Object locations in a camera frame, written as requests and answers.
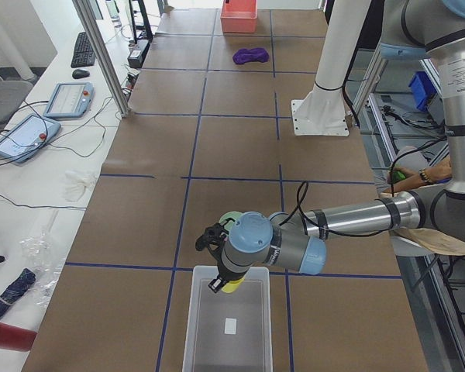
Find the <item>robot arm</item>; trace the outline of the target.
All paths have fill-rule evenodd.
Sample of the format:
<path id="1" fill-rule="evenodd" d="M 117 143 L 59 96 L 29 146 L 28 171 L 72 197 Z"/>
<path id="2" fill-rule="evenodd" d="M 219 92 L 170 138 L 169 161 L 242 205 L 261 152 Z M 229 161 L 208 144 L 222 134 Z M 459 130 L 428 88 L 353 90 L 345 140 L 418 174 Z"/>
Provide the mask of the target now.
<path id="1" fill-rule="evenodd" d="M 318 274 L 326 240 L 367 238 L 396 229 L 429 228 L 465 242 L 465 1 L 388 1 L 382 47 L 395 57 L 431 57 L 439 65 L 451 174 L 419 172 L 416 186 L 392 188 L 387 198 L 268 217 L 228 212 L 198 238 L 218 274 L 212 291 L 234 289 L 254 264 Z"/>

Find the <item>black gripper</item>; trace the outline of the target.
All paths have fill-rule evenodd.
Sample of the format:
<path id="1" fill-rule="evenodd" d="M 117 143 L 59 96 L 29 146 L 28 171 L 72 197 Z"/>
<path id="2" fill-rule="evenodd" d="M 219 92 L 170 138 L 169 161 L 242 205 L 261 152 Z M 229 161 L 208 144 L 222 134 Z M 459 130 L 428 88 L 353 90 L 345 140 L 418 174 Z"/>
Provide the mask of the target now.
<path id="1" fill-rule="evenodd" d="M 208 283 L 208 287 L 213 292 L 221 291 L 225 287 L 226 281 L 237 281 L 246 274 L 246 266 L 234 263 L 226 256 L 217 259 L 217 267 L 220 277 L 216 277 Z"/>

